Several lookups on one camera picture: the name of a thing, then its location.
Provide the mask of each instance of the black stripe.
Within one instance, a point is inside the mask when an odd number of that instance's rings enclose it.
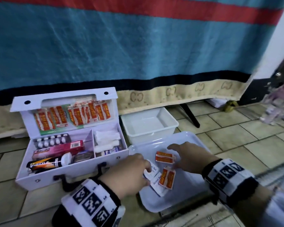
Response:
[[[34,94],[44,94],[62,91],[74,91],[82,89],[115,87],[117,91],[122,90],[136,90],[145,91],[160,86],[170,86],[174,84],[190,85],[196,82],[210,81],[210,80],[236,80],[245,83],[250,74],[236,71],[217,71],[206,72],[195,75],[174,75],[162,76],[151,80],[100,80],[82,83],[68,83],[68,84],[52,84],[52,85],[37,85],[18,88],[9,88],[0,91],[0,105],[11,104],[15,96],[27,96]]]

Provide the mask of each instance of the black and white wristband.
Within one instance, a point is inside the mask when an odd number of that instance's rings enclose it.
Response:
[[[56,226],[67,223],[82,227],[115,227],[125,213],[116,194],[97,179],[86,179],[64,196],[61,203],[52,221]]]
[[[259,185],[250,171],[231,159],[208,164],[202,176],[220,202],[229,208],[251,197]]]

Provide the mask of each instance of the white wall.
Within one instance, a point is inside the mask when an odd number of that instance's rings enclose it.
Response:
[[[284,59],[284,12],[255,70],[254,79],[269,78]]]

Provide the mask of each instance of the hand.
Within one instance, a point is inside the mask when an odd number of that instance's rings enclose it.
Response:
[[[151,172],[151,164],[141,154],[130,155],[99,177],[121,200],[138,193],[150,181],[143,177],[144,169]]]
[[[167,147],[179,153],[181,160],[175,163],[174,168],[181,168],[184,171],[201,174],[204,167],[219,158],[209,153],[203,147],[185,142],[181,145],[171,144]]]

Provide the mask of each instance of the left hand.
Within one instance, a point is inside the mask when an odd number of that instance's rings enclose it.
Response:
[[[151,172],[150,162],[141,154],[134,154],[111,167],[99,177],[99,180],[104,182],[121,200],[150,185],[150,181],[143,177],[144,169]]]

